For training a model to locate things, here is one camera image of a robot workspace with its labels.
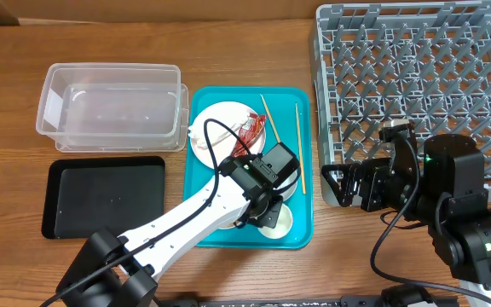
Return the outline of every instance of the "white plate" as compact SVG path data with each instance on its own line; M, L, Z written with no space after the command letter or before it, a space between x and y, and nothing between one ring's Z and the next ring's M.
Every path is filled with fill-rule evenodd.
M194 120L194 123L196 123L197 120L200 120L201 123L204 123L207 119L218 119L221 120L221 117L224 116L224 113L219 112L220 110L229 110L229 109L239 109L243 108L245 109L248 113L254 113L257 114L257 112L253 111L252 108L246 106L243 103L235 102L235 101L223 101L216 103L212 106L207 107L204 109L196 119ZM211 125L216 125L214 123L211 123L208 125L208 129L210 129ZM202 162L202 164L206 165L209 168L213 168L213 163L211 162L211 156L210 156L210 151L206 148L200 148L196 145L196 140L190 139L191 141L191 148L193 149L194 155L196 155L196 158ZM234 149L234 145L236 144L236 139L233 136L228 136L224 140L220 141L217 143L215 146L213 146L213 152L215 154L215 158L217 161L217 165L219 165L225 158L227 158L231 153L232 150ZM249 148L252 154L259 154L263 151L264 148L264 143L266 142L266 129L263 129L261 131L261 135L258 136L257 140L253 143L253 145Z
M291 209L286 204L282 204L276 227L272 229L270 227L261 227L259 232L269 239L279 239L289 234L292 225L293 215Z

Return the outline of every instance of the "black plastic tray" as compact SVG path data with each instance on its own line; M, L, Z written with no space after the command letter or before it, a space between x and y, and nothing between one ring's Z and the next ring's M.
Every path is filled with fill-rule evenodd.
M41 232L47 239L115 235L164 214L160 157L62 159L49 169Z

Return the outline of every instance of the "chopstick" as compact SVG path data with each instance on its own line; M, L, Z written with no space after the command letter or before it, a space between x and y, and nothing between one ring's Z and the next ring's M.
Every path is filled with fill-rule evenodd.
M266 114L269 116L270 124L272 125L272 130L274 130L274 134L276 135L276 141L280 142L280 135L278 135L278 131L276 130L276 125L274 125L274 121L272 120L272 115L270 115L269 106L266 105L266 101L264 100L263 94L261 94L261 98L263 98L264 109L266 110Z
M297 135L298 135L298 155L300 157L300 173L303 182L303 194L306 194L306 182L304 182L304 162L303 162L303 140L300 137L300 120L298 119L298 105L295 102L295 116L297 117Z

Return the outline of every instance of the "wall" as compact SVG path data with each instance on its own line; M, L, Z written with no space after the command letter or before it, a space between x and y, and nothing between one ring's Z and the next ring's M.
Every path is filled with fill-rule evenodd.
M0 0L0 24L313 18L325 3L399 0Z

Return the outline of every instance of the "white cup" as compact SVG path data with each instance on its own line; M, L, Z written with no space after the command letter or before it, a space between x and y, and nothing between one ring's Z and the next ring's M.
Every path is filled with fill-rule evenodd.
M297 175L298 175L298 171L294 171L284 182L282 182L277 188L275 189L278 189L278 188L284 188L286 187L289 183L293 182L293 180L295 180L295 178L297 178ZM292 187L288 188L287 191L285 191L284 193L281 194L281 197L283 197L283 201L286 201L286 200L289 200L289 198L291 198L291 196L295 193L295 191L297 190L297 185L298 185L298 181L296 181Z
M279 239L286 236L293 225L293 215L291 209L286 204L281 205L280 215L276 227L261 227L259 232L269 239Z

